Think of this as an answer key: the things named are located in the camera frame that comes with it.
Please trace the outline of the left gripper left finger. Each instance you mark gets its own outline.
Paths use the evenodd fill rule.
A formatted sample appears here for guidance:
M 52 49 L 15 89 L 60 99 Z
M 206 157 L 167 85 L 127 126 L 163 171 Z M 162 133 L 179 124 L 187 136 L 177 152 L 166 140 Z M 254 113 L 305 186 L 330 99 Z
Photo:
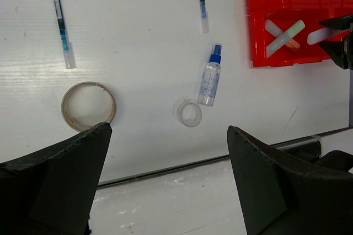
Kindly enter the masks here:
M 92 234 L 90 211 L 111 139 L 99 123 L 1 163 L 1 234 Z

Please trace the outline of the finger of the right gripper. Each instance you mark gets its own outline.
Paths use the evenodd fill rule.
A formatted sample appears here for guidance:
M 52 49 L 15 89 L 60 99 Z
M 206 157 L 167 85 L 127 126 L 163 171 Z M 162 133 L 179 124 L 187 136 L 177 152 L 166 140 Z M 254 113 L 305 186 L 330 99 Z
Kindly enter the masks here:
M 326 20 L 321 20 L 318 23 L 324 27 L 333 30 L 348 30 L 351 28 L 353 21 L 353 15 L 344 15 L 341 17 L 330 18 Z
M 342 41 L 323 41 L 318 44 L 344 70 L 352 69 L 352 35 L 347 35 Z

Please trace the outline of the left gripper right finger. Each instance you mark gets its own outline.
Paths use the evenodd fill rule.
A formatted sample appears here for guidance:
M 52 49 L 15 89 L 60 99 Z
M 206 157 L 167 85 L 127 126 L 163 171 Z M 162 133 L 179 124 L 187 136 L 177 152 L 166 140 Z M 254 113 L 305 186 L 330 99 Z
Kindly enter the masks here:
M 230 126 L 247 234 L 351 234 L 352 174 L 315 165 Z

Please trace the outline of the pink highlighter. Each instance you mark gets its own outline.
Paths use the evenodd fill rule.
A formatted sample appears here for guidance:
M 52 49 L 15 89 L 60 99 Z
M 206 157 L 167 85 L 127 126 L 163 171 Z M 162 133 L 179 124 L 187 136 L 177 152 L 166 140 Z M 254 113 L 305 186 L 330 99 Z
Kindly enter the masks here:
M 335 29 L 326 28 L 326 27 L 321 28 L 308 34 L 307 44 L 314 45 L 328 38 L 341 34 L 343 32 L 344 32 L 343 30 L 335 30 Z

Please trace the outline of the green highlighter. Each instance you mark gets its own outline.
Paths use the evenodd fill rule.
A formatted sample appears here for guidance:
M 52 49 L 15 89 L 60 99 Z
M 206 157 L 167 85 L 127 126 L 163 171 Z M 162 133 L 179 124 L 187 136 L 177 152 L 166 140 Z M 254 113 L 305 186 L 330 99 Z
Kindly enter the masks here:
M 283 46 L 288 47 L 291 51 L 297 51 L 300 48 L 300 44 L 293 38 L 305 28 L 305 24 L 302 20 L 298 20 L 291 25 L 287 30 L 282 31 L 274 22 L 271 20 L 265 21 L 265 30 L 271 34 L 275 39 L 268 44 L 266 47 L 266 58 L 272 56 Z

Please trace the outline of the orange highlighter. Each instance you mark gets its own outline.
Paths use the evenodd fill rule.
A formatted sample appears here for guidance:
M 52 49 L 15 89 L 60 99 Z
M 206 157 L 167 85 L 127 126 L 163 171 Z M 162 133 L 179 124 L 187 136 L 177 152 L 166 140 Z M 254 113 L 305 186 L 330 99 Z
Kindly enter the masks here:
M 269 19 L 265 21 L 265 30 L 275 38 L 275 40 L 266 47 L 266 54 L 268 56 L 278 51 L 281 44 L 286 46 L 292 52 L 299 50 L 300 44 L 293 38 L 289 39 L 289 34 L 284 34 L 284 32 Z

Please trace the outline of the small clear tape roll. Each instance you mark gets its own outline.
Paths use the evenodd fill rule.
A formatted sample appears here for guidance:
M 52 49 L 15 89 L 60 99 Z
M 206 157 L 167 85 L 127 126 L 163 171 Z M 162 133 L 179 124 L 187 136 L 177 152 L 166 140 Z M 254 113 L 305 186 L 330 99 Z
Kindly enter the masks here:
M 184 100 L 176 110 L 178 121 L 186 127 L 196 127 L 202 120 L 201 108 L 192 100 Z

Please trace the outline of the blue spray bottle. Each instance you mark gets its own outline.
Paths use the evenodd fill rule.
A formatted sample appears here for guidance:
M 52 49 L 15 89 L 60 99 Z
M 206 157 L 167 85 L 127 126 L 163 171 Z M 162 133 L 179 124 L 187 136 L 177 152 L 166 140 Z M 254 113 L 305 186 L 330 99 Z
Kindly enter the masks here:
M 213 106 L 221 73 L 222 45 L 216 44 L 205 67 L 200 85 L 198 103 L 204 106 Z

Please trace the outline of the blue pen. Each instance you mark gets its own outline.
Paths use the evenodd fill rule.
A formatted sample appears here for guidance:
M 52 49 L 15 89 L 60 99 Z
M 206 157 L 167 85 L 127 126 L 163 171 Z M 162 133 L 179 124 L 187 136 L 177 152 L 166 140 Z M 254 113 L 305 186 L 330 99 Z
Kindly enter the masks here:
M 208 24 L 208 13 L 206 10 L 206 1 L 200 0 L 200 12 L 201 12 L 201 27 L 204 34 L 209 33 Z
M 76 68 L 76 63 L 74 60 L 73 48 L 68 39 L 61 1 L 53 0 L 53 3 L 54 3 L 56 19 L 57 19 L 58 29 L 59 29 L 61 43 L 62 43 L 65 65 L 67 69 L 71 70 Z

